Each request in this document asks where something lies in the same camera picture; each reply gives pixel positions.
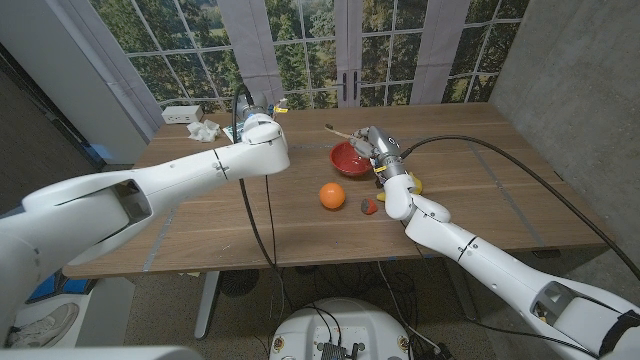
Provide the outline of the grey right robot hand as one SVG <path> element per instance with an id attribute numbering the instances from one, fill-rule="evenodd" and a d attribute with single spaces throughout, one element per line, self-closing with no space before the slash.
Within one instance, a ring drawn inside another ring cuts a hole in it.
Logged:
<path id="1" fill-rule="evenodd" d="M 348 140 L 358 155 L 370 160 L 382 183 L 407 173 L 399 143 L 383 129 L 376 126 L 362 128 L 351 134 Z"/>

